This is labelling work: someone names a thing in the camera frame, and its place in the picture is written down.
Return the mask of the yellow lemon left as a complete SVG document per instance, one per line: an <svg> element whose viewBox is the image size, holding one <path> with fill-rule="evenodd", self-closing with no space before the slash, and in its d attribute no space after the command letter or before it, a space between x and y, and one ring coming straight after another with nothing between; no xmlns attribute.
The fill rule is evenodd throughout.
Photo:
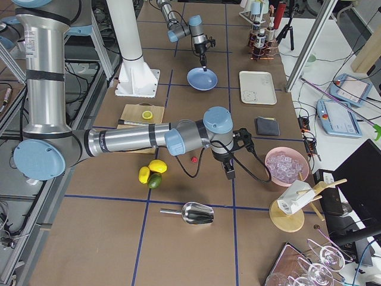
<svg viewBox="0 0 381 286"><path fill-rule="evenodd" d="M143 166L139 169L138 179L142 184L146 184L151 175L151 170L147 166Z"/></svg>

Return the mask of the blue teach pendant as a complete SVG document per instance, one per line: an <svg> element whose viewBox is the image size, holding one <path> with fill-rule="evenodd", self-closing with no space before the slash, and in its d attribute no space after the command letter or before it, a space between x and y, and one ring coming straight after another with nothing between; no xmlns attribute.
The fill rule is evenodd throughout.
<svg viewBox="0 0 381 286"><path fill-rule="evenodd" d="M362 131L354 114L340 104L332 100L318 100L316 109L327 134L350 138L362 137Z"/></svg>
<svg viewBox="0 0 381 286"><path fill-rule="evenodd" d="M329 93L341 101L361 107L372 87L373 84L366 80L343 73L330 84Z"/></svg>

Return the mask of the silver metal scoop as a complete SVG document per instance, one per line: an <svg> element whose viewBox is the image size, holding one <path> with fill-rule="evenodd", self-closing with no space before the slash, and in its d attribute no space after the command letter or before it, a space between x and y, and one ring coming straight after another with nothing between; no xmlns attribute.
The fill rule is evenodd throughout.
<svg viewBox="0 0 381 286"><path fill-rule="evenodd" d="M214 220L213 208L197 202L188 202L181 210L160 209L160 213L181 215L182 219L190 225L209 224Z"/></svg>

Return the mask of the black handled knife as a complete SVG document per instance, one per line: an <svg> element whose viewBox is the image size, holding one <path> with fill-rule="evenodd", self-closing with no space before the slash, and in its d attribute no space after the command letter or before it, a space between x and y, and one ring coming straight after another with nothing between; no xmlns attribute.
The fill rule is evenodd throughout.
<svg viewBox="0 0 381 286"><path fill-rule="evenodd" d="M145 123L145 122L133 122L133 121L123 120L123 119L119 119L118 120L118 124L119 125L134 125L134 126L146 126L146 125L149 125L149 123Z"/></svg>

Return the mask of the yellow lemon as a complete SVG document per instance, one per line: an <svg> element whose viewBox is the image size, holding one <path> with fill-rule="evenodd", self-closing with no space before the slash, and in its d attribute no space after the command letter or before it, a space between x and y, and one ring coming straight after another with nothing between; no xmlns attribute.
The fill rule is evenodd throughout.
<svg viewBox="0 0 381 286"><path fill-rule="evenodd" d="M151 170L147 166L143 166L139 169L138 179L142 184L146 184L151 175Z"/></svg>
<svg viewBox="0 0 381 286"><path fill-rule="evenodd" d="M155 159L149 163L148 168L152 172L164 173L167 171L167 164L162 160Z"/></svg>

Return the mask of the pink bowl with ice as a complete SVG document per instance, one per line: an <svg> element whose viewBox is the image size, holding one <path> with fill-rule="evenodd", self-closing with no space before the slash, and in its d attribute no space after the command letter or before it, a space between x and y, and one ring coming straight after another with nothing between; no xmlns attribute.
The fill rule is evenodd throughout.
<svg viewBox="0 0 381 286"><path fill-rule="evenodd" d="M271 149L265 164L271 173L271 180L280 186L290 186L296 180L305 181L310 172L306 159L289 147Z"/></svg>

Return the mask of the black monitor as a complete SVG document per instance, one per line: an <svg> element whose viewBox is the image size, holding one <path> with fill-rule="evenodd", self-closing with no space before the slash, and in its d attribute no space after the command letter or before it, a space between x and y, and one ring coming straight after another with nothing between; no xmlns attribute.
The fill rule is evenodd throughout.
<svg viewBox="0 0 381 286"><path fill-rule="evenodd" d="M368 237L380 238L380 149L371 140L360 145L335 171L346 179L339 189L365 225L363 229L333 237L342 246Z"/></svg>

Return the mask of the cream plastic tray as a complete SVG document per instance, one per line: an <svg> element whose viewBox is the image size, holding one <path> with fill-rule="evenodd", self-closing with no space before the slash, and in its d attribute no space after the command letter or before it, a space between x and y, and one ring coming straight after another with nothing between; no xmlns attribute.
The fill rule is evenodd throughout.
<svg viewBox="0 0 381 286"><path fill-rule="evenodd" d="M245 104L275 105L273 79L266 71L240 71L241 101Z"/></svg>

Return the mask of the green lime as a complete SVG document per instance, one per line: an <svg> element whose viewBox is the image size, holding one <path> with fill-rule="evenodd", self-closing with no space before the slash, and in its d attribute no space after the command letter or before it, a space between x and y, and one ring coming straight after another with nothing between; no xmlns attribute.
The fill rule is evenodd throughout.
<svg viewBox="0 0 381 286"><path fill-rule="evenodd" d="M162 175L160 173L153 173L147 182L147 186L150 189L158 188L162 183Z"/></svg>

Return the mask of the blue teach pendant near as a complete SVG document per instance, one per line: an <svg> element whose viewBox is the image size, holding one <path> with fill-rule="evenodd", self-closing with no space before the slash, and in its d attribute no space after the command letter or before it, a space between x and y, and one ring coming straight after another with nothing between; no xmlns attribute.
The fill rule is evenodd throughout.
<svg viewBox="0 0 381 286"><path fill-rule="evenodd" d="M354 114L340 104L332 100L318 100L316 109L327 134L350 138L362 137L362 131Z"/></svg>

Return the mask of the blue plate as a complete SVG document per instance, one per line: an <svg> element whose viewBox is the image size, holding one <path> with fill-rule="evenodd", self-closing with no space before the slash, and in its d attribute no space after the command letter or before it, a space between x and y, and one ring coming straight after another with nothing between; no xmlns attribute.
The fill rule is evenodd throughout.
<svg viewBox="0 0 381 286"><path fill-rule="evenodd" d="M197 67L188 72L187 81L196 90L209 91L217 85L218 78L212 70Z"/></svg>

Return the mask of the lemon half slice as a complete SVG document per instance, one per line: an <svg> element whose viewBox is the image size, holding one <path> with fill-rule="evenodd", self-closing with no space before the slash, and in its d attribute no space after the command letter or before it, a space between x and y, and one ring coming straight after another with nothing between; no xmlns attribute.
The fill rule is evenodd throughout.
<svg viewBox="0 0 381 286"><path fill-rule="evenodd" d="M142 112L142 118L144 120L151 120L153 118L153 113L150 110L145 110Z"/></svg>

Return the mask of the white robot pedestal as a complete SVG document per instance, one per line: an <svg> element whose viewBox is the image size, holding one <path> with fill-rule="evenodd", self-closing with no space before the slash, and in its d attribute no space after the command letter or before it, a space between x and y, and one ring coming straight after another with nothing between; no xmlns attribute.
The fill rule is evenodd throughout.
<svg viewBox="0 0 381 286"><path fill-rule="evenodd" d="M143 58L133 1L108 0L107 5L123 60L115 94L155 97L160 71L150 69Z"/></svg>

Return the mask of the wooden cup stand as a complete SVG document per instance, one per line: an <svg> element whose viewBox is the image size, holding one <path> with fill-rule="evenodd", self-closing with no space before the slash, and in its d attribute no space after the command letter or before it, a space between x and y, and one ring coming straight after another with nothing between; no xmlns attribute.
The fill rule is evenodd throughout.
<svg viewBox="0 0 381 286"><path fill-rule="evenodd" d="M313 201L316 201L316 200L322 198L320 193L324 189L326 189L326 188L332 188L332 187L334 187L336 185L345 183L346 181L347 181L347 179L341 179L341 180L332 182L330 184L327 184L327 183L325 183L323 181L320 181L318 184L316 184L314 187L312 187L312 189L314 190L316 195L315 195L315 197L308 204L313 208L313 210L315 211L317 216L322 221L324 221L325 218L318 211L316 206L313 204ZM282 212L279 209L279 206L277 205L277 200L272 202L272 204L271 204L271 206L269 208L269 215L270 215L270 219L274 223L274 225L277 228L279 228L280 230L285 231L285 232L296 232L296 231L300 230L303 227L304 220L305 220L304 212L303 212L302 209L297 211L293 215L292 214L291 215L286 215L284 212Z"/></svg>

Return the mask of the wooden cutting board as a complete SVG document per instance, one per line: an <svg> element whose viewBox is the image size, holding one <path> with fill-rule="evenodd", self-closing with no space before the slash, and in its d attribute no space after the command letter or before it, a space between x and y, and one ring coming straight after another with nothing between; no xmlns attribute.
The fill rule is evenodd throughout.
<svg viewBox="0 0 381 286"><path fill-rule="evenodd" d="M142 118L142 112L145 110L150 110L153 113L153 118L151 120L144 120ZM124 110L120 116L120 119L133 121L133 122L145 122L149 124L159 124L162 123L165 108L162 106L156 106L152 104L126 104ZM117 125L117 129L122 128L136 128L141 126L134 125Z"/></svg>

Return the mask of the red bottle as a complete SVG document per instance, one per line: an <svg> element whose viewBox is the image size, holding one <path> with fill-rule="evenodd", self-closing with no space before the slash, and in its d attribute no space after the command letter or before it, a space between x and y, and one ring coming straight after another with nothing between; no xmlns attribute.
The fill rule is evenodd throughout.
<svg viewBox="0 0 381 286"><path fill-rule="evenodd" d="M280 26L280 22L282 20L283 15L284 15L286 6L287 6L286 1L280 1L277 5L277 8L275 10L275 16L274 16L274 28L275 29L278 29Z"/></svg>

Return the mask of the clear wine glass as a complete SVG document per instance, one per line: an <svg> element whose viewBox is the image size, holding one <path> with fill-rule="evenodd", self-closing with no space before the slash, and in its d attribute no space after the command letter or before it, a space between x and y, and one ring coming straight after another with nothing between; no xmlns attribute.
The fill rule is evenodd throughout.
<svg viewBox="0 0 381 286"><path fill-rule="evenodd" d="M319 261L334 272L341 271L353 258L343 253L339 248L331 245L320 245L312 239L307 239L310 250L319 258Z"/></svg>

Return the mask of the yellow lemon upper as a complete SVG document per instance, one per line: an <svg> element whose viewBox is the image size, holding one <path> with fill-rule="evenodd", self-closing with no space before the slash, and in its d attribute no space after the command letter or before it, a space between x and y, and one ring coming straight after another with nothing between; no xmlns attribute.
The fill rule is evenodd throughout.
<svg viewBox="0 0 381 286"><path fill-rule="evenodd" d="M155 159L149 163L148 168L152 172L164 173L167 171L167 164L162 160Z"/></svg>

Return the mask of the blue teach pendant far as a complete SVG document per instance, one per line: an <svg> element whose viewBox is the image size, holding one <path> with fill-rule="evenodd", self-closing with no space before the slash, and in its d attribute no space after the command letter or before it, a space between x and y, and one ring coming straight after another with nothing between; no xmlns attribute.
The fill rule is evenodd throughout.
<svg viewBox="0 0 381 286"><path fill-rule="evenodd" d="M373 84L366 80L343 73L330 84L329 93L341 101L361 107L372 87Z"/></svg>

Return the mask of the white carton on stand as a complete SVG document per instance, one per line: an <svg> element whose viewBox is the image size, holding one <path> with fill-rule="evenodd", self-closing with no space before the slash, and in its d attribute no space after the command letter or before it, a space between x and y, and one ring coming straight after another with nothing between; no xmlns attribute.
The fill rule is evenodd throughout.
<svg viewBox="0 0 381 286"><path fill-rule="evenodd" d="M277 205L282 212L292 215L306 206L315 195L314 190L308 183L296 180L277 199Z"/></svg>

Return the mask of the dark grey folded cloth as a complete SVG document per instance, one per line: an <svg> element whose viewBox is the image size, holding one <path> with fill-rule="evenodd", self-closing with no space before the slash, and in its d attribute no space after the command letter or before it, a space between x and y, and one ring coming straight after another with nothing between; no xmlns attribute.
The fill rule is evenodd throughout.
<svg viewBox="0 0 381 286"><path fill-rule="evenodd" d="M279 124L274 119L257 117L255 119L255 128L258 135L279 136Z"/></svg>

